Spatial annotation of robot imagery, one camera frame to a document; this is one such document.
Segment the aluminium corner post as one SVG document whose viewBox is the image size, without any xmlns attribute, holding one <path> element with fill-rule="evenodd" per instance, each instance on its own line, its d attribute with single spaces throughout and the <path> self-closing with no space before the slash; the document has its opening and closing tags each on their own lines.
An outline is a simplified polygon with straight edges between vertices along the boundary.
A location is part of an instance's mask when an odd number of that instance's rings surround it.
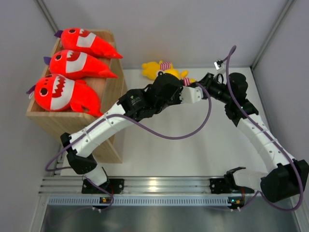
<svg viewBox="0 0 309 232">
<path fill-rule="evenodd" d="M 279 31 L 280 27 L 283 25 L 283 22 L 285 21 L 286 17 L 288 16 L 289 12 L 291 11 L 295 3 L 296 3 L 296 0 L 286 0 L 285 1 L 282 9 L 280 10 L 278 16 L 276 17 L 274 23 L 271 26 L 270 31 L 267 33 L 266 38 L 264 39 L 262 45 L 260 46 L 252 64 L 250 65 L 250 69 L 252 71 L 257 67 L 257 65 L 263 58 L 264 54 L 268 50 L 277 32 Z"/>
<path fill-rule="evenodd" d="M 34 2 L 37 4 L 38 9 L 40 10 L 41 14 L 43 15 L 44 19 L 46 20 L 47 24 L 49 25 L 51 31 L 53 34 L 56 34 L 58 32 L 58 26 L 50 13 L 48 7 L 46 6 L 45 2 L 43 0 L 34 0 Z"/>
</svg>

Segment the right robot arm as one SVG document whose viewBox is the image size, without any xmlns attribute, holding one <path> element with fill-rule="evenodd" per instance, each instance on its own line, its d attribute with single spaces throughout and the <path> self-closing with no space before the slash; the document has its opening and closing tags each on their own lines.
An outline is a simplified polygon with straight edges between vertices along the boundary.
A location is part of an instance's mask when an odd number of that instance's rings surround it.
<svg viewBox="0 0 309 232">
<path fill-rule="evenodd" d="M 200 81 L 216 100 L 225 104 L 225 113 L 251 142 L 262 158 L 267 172 L 251 171 L 245 167 L 231 169 L 225 174 L 225 186 L 231 192 L 242 187 L 259 191 L 271 203 L 303 194 L 309 175 L 305 160 L 296 160 L 285 151 L 271 134 L 255 106 L 247 99 L 246 77 L 234 72 L 227 83 L 222 75 L 207 73 Z"/>
</svg>

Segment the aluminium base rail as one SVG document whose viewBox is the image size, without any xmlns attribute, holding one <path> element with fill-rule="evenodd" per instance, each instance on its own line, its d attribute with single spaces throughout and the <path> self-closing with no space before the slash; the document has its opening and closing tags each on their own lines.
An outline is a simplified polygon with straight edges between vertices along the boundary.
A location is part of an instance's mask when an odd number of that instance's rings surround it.
<svg viewBox="0 0 309 232">
<path fill-rule="evenodd" d="M 110 177 L 116 194 L 231 194 L 224 179 L 218 176 L 176 177 Z M 45 177 L 39 188 L 40 194 L 81 194 L 86 188 L 81 176 Z"/>
</svg>

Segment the left aluminium corner post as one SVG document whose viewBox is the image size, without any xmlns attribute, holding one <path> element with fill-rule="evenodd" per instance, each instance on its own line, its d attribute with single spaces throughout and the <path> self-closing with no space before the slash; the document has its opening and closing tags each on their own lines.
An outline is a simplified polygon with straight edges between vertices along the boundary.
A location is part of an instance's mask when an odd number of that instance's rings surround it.
<svg viewBox="0 0 309 232">
<path fill-rule="evenodd" d="M 50 13 L 48 7 L 46 6 L 45 2 L 43 0 L 34 0 L 34 2 L 37 4 L 38 9 L 40 10 L 41 14 L 43 15 L 44 19 L 46 20 L 47 24 L 49 25 L 51 31 L 53 34 L 56 34 L 58 32 L 58 26 Z"/>
</svg>

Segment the right aluminium corner post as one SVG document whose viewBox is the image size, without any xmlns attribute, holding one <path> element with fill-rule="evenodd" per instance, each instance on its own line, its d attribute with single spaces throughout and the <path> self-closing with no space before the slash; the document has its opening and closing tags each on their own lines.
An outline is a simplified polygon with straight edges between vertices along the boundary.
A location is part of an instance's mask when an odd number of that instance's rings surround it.
<svg viewBox="0 0 309 232">
<path fill-rule="evenodd" d="M 267 33 L 266 38 L 264 39 L 262 45 L 260 46 L 252 64 L 250 65 L 250 69 L 252 71 L 257 67 L 257 65 L 263 58 L 264 54 L 268 50 L 277 32 L 279 31 L 280 27 L 283 25 L 283 22 L 285 21 L 286 17 L 288 16 L 289 12 L 291 11 L 295 3 L 296 3 L 296 0 L 286 0 L 285 1 L 282 9 L 280 10 L 278 16 L 276 17 L 274 23 L 271 26 L 270 31 Z"/>
</svg>

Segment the red shark plush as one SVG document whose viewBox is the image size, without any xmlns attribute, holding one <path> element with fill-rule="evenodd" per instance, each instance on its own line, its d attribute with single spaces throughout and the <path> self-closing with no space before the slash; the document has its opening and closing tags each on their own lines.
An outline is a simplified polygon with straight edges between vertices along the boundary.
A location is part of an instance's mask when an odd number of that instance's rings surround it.
<svg viewBox="0 0 309 232">
<path fill-rule="evenodd" d="M 94 57 L 122 59 L 123 56 L 103 38 L 82 28 L 58 30 L 55 37 L 60 38 L 64 49 L 84 52 Z"/>
<path fill-rule="evenodd" d="M 98 94 L 82 79 L 71 80 L 60 74 L 49 74 L 39 79 L 26 94 L 34 97 L 46 111 L 71 109 L 94 117 L 103 115 Z"/>
<path fill-rule="evenodd" d="M 117 78 L 103 61 L 84 52 L 61 50 L 52 57 L 44 57 L 52 74 L 60 74 L 71 80 L 84 77 Z"/>
</svg>

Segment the yellow bear plush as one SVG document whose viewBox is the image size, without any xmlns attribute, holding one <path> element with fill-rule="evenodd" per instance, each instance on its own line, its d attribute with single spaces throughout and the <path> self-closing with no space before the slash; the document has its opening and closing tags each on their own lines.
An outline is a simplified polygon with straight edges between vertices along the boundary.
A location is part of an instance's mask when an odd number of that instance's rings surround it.
<svg viewBox="0 0 309 232">
<path fill-rule="evenodd" d="M 182 72 L 178 71 L 177 69 L 168 69 L 168 70 L 164 70 L 164 71 L 159 70 L 156 74 L 157 74 L 157 76 L 160 76 L 160 75 L 164 75 L 166 73 L 177 77 L 184 86 L 189 86 L 192 83 L 196 82 L 195 79 L 188 77 L 188 74 L 189 74 L 188 70 L 185 70 L 185 71 L 182 71 Z"/>
<path fill-rule="evenodd" d="M 165 74 L 167 71 L 174 69 L 171 62 L 168 61 L 151 61 L 142 64 L 142 75 L 150 80 L 155 80 L 158 76 Z"/>
</svg>

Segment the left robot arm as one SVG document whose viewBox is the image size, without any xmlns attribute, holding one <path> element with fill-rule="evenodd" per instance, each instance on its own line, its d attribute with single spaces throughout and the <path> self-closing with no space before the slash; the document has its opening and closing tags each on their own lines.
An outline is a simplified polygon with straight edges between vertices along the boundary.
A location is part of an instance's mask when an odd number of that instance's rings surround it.
<svg viewBox="0 0 309 232">
<path fill-rule="evenodd" d="M 145 88 L 128 90 L 107 112 L 79 132 L 62 134 L 60 139 L 70 167 L 84 175 L 98 193 L 106 192 L 110 180 L 92 152 L 122 129 L 179 104 L 182 89 L 181 80 L 165 73 Z"/>
</svg>

